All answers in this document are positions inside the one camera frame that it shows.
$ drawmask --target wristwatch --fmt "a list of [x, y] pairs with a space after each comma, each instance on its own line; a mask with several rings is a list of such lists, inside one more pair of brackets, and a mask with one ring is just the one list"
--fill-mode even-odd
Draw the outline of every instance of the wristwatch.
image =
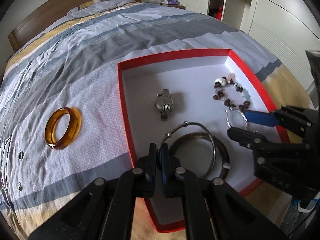
[[173, 100], [168, 89], [163, 89], [161, 94], [157, 94], [155, 107], [158, 108], [161, 113], [161, 121], [166, 121], [168, 119], [168, 113], [172, 111], [173, 107]]

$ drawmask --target silver hoop bracelet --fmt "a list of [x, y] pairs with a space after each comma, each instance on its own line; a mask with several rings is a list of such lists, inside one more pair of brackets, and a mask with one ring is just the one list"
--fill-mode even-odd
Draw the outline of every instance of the silver hoop bracelet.
[[182, 127], [187, 127], [189, 125], [197, 125], [199, 127], [201, 127], [208, 135], [210, 142], [212, 144], [212, 159], [211, 159], [211, 163], [210, 163], [210, 169], [208, 172], [206, 172], [205, 177], [208, 177], [210, 175], [210, 173], [213, 170], [214, 164], [216, 162], [216, 155], [217, 155], [217, 149], [216, 149], [216, 145], [214, 143], [213, 140], [213, 136], [211, 135], [211, 133], [209, 132], [209, 130], [202, 124], [198, 123], [198, 122], [188, 122], [188, 121], [184, 121], [182, 124], [178, 125], [177, 127], [173, 128], [170, 132], [166, 133], [166, 135], [164, 136], [164, 138], [162, 139], [161, 143], [159, 144], [158, 148], [157, 148], [157, 153], [158, 155], [160, 154], [160, 150], [162, 148], [162, 145], [166, 142], [166, 140], [168, 138], [170, 138], [177, 130], [181, 129]]
[[[247, 120], [247, 118], [245, 117], [244, 113], [243, 113], [240, 109], [237, 109], [237, 108], [231, 108], [231, 107], [229, 107], [229, 110], [230, 110], [230, 111], [237, 111], [237, 112], [239, 112], [239, 113], [241, 114], [241, 116], [243, 117], [243, 119], [244, 119], [244, 121], [245, 121], [245, 127], [244, 127], [244, 129], [247, 130], [247, 128], [248, 128], [248, 120]], [[227, 113], [227, 124], [228, 124], [228, 127], [231, 128], [232, 125], [230, 124], [230, 121], [229, 121], [229, 116], [228, 116], [228, 113], [229, 113], [229, 112], [228, 112], [228, 110], [226, 110], [226, 113]]]

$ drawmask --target bed sheet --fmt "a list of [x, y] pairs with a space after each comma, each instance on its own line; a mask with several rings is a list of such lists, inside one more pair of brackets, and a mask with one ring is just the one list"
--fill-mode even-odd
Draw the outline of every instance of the bed sheet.
[[[0, 210], [20, 239], [95, 178], [114, 179], [132, 168], [117, 83], [120, 61], [180, 49], [233, 49], [277, 107], [309, 106], [308, 95], [277, 57], [207, 15], [129, 3], [50, 28], [11, 58], [0, 88]], [[64, 106], [79, 110], [82, 126], [72, 144], [53, 150], [44, 128]]]
[[28, 46], [30, 43], [38, 39], [39, 37], [42, 37], [45, 33], [51, 31], [52, 29], [56, 28], [60, 24], [63, 24], [67, 21], [73, 20], [73, 19], [79, 19], [83, 18], [89, 15], [93, 15], [96, 13], [112, 10], [115, 8], [120, 8], [124, 5], [130, 4], [130, 3], [135, 3], [135, 0], [107, 0], [99, 3], [92, 4], [88, 6], [87, 8], [84, 8], [80, 11], [74, 12], [72, 14], [68, 14], [65, 17], [62, 17], [58, 21], [54, 22], [51, 24], [48, 28], [43, 30], [41, 33], [39, 33], [37, 36], [32, 38], [30, 41], [28, 41], [21, 49], [19, 49], [14, 55], [19, 53], [21, 50], [23, 50], [26, 46]]

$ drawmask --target dark bangle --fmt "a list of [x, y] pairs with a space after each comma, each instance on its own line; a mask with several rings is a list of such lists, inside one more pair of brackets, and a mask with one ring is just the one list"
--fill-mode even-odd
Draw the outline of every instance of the dark bangle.
[[[219, 178], [225, 180], [225, 178], [228, 175], [229, 169], [230, 169], [230, 159], [229, 159], [229, 154], [228, 151], [226, 149], [226, 147], [224, 146], [224, 144], [222, 143], [222, 141], [220, 141], [218, 138], [216, 138], [215, 136], [212, 136], [213, 140], [214, 140], [214, 144], [216, 145], [221, 158], [222, 158], [222, 169], [219, 175]], [[194, 132], [194, 133], [188, 133], [186, 135], [181, 136], [179, 139], [177, 139], [172, 146], [169, 149], [169, 153], [170, 155], [174, 156], [175, 153], [177, 152], [177, 149], [181, 146], [181, 144], [185, 143], [186, 141], [189, 140], [195, 140], [195, 139], [204, 139], [207, 141], [211, 141], [208, 134], [207, 133], [202, 133], [202, 132]], [[213, 170], [214, 165], [210, 165], [209, 169], [206, 171], [206, 173], [202, 176], [203, 179], [206, 179], [209, 177], [209, 175], [211, 174], [212, 170]]]
[[[55, 128], [57, 126], [58, 120], [64, 114], [70, 115], [69, 125], [65, 134], [62, 136], [62, 138], [56, 141], [54, 138]], [[68, 146], [72, 141], [72, 138], [76, 133], [76, 128], [77, 128], [77, 117], [76, 117], [76, 114], [73, 112], [73, 110], [68, 107], [60, 108], [57, 111], [55, 111], [53, 115], [49, 118], [49, 121], [45, 127], [45, 131], [44, 131], [45, 142], [52, 149], [55, 149], [55, 150], [63, 149], [66, 146]]]

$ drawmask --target white bead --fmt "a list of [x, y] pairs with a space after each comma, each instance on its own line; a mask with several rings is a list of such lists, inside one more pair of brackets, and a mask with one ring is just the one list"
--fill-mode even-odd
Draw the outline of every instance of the white bead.
[[219, 82], [223, 87], [226, 85], [226, 80], [224, 78], [217, 78], [215, 82]]

